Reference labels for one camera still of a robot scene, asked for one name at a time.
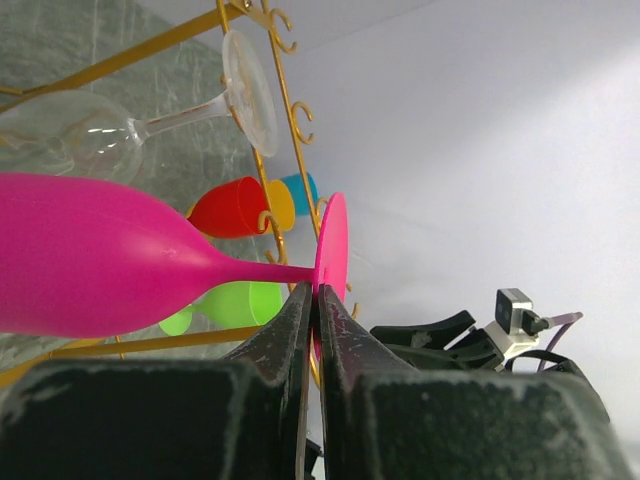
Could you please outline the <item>orange plastic wine glass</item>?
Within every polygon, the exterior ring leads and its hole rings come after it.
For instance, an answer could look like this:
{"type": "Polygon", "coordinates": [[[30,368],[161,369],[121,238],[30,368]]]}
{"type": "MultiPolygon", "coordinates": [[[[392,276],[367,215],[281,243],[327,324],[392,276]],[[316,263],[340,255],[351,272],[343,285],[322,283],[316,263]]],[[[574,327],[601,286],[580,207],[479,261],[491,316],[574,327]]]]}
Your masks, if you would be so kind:
{"type": "MultiPolygon", "coordinates": [[[[267,194],[264,194],[264,196],[266,203],[267,200],[270,202],[270,212],[275,217],[280,229],[282,231],[289,231],[295,223],[295,208],[288,188],[281,180],[273,180],[268,183],[267,194]]],[[[260,222],[259,225],[264,228],[264,231],[260,234],[270,233],[272,231],[272,224],[270,220],[267,221],[265,226],[260,222]]]]}

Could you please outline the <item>green plastic wine glass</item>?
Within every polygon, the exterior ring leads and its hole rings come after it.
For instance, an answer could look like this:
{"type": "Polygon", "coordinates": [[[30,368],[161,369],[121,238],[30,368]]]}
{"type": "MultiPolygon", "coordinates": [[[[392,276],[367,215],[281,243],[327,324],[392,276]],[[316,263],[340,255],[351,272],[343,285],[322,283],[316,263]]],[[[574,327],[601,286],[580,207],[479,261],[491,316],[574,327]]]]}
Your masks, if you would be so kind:
{"type": "Polygon", "coordinates": [[[230,282],[211,289],[158,326],[166,335],[182,335],[191,326],[196,313],[223,329],[262,326],[280,311],[283,303],[282,290],[277,283],[230,282]]]}

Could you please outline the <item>clear wine glass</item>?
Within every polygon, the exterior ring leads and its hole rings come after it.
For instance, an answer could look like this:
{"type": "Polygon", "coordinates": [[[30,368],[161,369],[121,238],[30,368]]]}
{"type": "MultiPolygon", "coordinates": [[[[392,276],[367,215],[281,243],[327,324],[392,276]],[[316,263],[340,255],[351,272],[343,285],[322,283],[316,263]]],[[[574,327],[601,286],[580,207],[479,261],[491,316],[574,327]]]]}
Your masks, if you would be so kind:
{"type": "Polygon", "coordinates": [[[266,73],[248,38],[223,39],[225,89],[187,110],[151,120],[134,118],[121,104],[87,90],[32,97],[1,114],[4,172],[90,177],[130,183],[150,137],[213,117],[233,116],[252,147],[272,157],[279,147],[275,106],[266,73]]]}

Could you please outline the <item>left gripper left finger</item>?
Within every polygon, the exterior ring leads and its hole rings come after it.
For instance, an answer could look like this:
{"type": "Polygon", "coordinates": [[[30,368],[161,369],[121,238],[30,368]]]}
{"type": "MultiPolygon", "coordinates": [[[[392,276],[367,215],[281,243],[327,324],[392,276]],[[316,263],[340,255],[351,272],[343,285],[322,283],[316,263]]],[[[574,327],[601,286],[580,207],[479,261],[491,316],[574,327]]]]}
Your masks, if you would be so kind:
{"type": "Polygon", "coordinates": [[[311,288],[218,360],[51,360],[1,415],[5,479],[301,479],[311,288]]]}

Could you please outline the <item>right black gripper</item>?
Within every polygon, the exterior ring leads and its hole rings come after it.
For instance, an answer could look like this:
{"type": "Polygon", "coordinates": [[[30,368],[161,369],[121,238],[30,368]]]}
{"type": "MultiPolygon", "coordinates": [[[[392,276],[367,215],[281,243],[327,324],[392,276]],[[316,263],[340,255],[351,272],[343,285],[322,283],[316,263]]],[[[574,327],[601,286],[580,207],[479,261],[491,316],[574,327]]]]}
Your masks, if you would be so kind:
{"type": "Polygon", "coordinates": [[[394,355],[421,371],[495,370],[502,364],[504,354],[484,329],[471,328],[474,325],[475,319],[463,310],[430,324],[375,326],[370,334],[394,355]],[[464,332],[460,340],[442,350],[464,332]]]}

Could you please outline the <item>red plastic wine glass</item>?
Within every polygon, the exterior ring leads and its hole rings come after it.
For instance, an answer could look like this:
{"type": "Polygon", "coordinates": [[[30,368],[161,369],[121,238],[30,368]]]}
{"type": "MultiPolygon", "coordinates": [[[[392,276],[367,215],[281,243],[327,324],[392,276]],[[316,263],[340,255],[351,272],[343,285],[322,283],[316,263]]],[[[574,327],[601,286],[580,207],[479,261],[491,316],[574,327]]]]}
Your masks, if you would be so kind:
{"type": "Polygon", "coordinates": [[[187,219],[210,237],[235,239],[262,233],[259,217],[266,210],[261,184],[246,176],[208,191],[193,205],[187,219]]]}

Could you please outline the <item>blue plastic wine glass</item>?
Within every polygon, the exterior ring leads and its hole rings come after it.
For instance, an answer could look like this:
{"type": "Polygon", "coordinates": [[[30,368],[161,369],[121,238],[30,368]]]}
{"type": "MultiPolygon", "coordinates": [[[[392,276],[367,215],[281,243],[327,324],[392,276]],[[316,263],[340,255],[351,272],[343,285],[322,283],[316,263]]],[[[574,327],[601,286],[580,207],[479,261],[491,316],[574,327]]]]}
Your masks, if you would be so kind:
{"type": "MultiPolygon", "coordinates": [[[[295,214],[297,216],[309,215],[310,207],[302,175],[300,173],[288,175],[281,177],[280,180],[285,184],[292,196],[295,214]]],[[[315,180],[310,173],[307,173],[307,180],[311,192],[312,204],[316,205],[319,196],[315,180]]]]}

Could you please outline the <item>pink plastic wine glass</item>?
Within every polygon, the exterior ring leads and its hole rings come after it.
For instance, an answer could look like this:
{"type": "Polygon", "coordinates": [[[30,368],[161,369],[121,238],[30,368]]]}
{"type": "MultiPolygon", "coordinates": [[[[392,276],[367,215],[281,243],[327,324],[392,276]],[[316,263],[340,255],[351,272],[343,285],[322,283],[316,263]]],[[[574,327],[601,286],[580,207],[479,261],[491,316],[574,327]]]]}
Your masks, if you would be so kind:
{"type": "Polygon", "coordinates": [[[74,339],[156,324],[219,285],[309,283],[346,293],[343,195],[325,209],[313,267],[243,261],[137,189],[91,178],[1,177],[1,329],[74,339]]]}

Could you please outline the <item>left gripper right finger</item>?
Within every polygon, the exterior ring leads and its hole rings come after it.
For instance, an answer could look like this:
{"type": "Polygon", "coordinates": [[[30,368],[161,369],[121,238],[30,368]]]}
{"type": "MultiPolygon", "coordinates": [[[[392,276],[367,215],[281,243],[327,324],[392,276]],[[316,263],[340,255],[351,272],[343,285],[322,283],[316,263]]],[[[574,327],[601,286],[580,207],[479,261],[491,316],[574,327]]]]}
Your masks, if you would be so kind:
{"type": "Polygon", "coordinates": [[[317,294],[330,479],[629,479],[598,395],[567,373],[417,370],[317,294]]]}

